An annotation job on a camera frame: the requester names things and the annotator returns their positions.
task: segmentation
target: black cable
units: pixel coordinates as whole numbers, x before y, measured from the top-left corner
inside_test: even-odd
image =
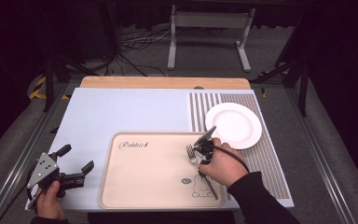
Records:
[[[246,163],[245,163],[243,160],[241,160],[241,158],[238,157],[237,155],[235,155],[234,153],[232,153],[232,152],[230,152],[230,151],[228,151],[227,149],[222,148],[222,147],[210,146],[210,145],[208,145],[208,146],[206,146],[206,147],[213,147],[213,148],[216,148],[216,149],[219,150],[219,151],[222,151],[222,152],[227,153],[228,155],[232,156],[235,160],[237,160],[238,162],[240,162],[240,163],[242,164],[242,166],[245,167],[246,171],[247,171],[248,173],[250,173],[250,172],[249,172],[249,168],[248,168],[248,166],[246,165]]]
[[[117,61],[117,59],[116,59],[116,63],[118,64],[118,66],[120,66],[121,75],[123,75],[123,76],[124,76],[123,66],[121,66],[121,64]]]
[[[128,59],[126,59],[128,62],[126,63],[126,62],[124,62],[123,60],[121,60],[123,63],[126,63],[126,64],[130,64],[130,65],[132,65],[132,66],[137,66],[137,67],[148,67],[148,68],[153,68],[153,69],[156,69],[156,70],[158,70],[163,76],[167,76],[167,75],[165,75],[165,73],[163,72],[163,71],[161,71],[161,69],[159,69],[159,68],[157,68],[157,67],[154,67],[154,66],[149,66],[149,65],[140,65],[140,64],[134,64],[134,63],[131,63]]]
[[[144,75],[145,77],[147,77],[147,74],[143,73],[141,70],[139,70],[132,62],[130,62],[130,60],[128,60],[122,53],[119,53],[119,55],[121,57],[123,57],[133,68],[135,68],[138,72],[140,72],[142,75]]]
[[[146,31],[133,31],[133,32],[128,32],[128,33],[124,33],[124,34],[120,34],[122,36],[122,41],[128,41],[128,40],[132,40],[132,39],[138,39],[138,38],[143,38],[149,35],[144,35],[144,33],[146,33]]]
[[[105,76],[109,76],[109,64],[106,65]]]
[[[199,31],[203,32],[203,33],[206,33],[208,35],[221,35],[223,33],[223,31],[225,29],[219,29],[219,28],[216,28],[216,29],[213,29],[213,28],[206,28],[206,29],[198,29]]]
[[[136,49],[136,50],[142,50],[145,49],[147,47],[149,47],[150,45],[152,45],[153,43],[156,43],[158,41],[160,41],[171,29],[167,29],[167,30],[160,30],[157,31],[155,33],[150,32],[149,35],[145,35],[145,36],[137,36],[136,38],[133,38],[131,41],[131,39],[125,39],[121,41],[121,47],[125,48],[122,51],[123,52],[128,52],[132,49]]]
[[[105,63],[101,63],[101,64],[98,64],[94,67],[90,67],[90,68],[87,68],[89,69],[90,71],[92,72],[95,72],[95,71],[99,71],[103,68],[105,68],[106,66],[109,66],[109,64],[114,60],[114,57],[109,57],[107,59],[107,62]],[[69,73],[72,73],[72,74],[83,74],[82,72],[78,71],[77,69],[73,69],[73,68],[68,68],[68,67],[65,67],[66,70],[68,70]]]

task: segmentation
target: white plate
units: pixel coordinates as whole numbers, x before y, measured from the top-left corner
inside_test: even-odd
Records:
[[[243,149],[252,147],[261,137],[261,123],[257,115],[243,105],[223,103],[212,107],[205,119],[207,130],[216,126],[212,137],[218,137],[222,143]]]

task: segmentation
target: tray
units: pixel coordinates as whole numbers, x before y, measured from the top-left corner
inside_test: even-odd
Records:
[[[216,200],[189,160],[186,146],[203,133],[117,133],[100,193],[105,209],[216,208],[225,188],[211,180]]]

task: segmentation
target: hand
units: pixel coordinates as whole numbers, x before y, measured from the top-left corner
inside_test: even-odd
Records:
[[[60,189],[60,182],[54,180],[48,187],[47,192],[42,192],[37,200],[37,214],[40,217],[51,219],[63,219],[63,211],[61,209],[60,202],[57,198],[57,192]]]
[[[214,138],[213,144],[217,147],[222,147],[234,153],[243,161],[245,161],[245,158],[240,154],[240,152],[232,148],[228,143],[222,144],[219,138]],[[213,158],[211,163],[207,165],[200,164],[200,171],[226,187],[230,187],[241,177],[248,174],[240,162],[238,162],[227,153],[222,152],[216,148],[213,150]]]

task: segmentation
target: drawing on tray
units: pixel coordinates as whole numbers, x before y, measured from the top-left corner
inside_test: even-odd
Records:
[[[213,197],[208,187],[205,185],[205,183],[203,183],[202,177],[200,175],[194,176],[193,197]]]

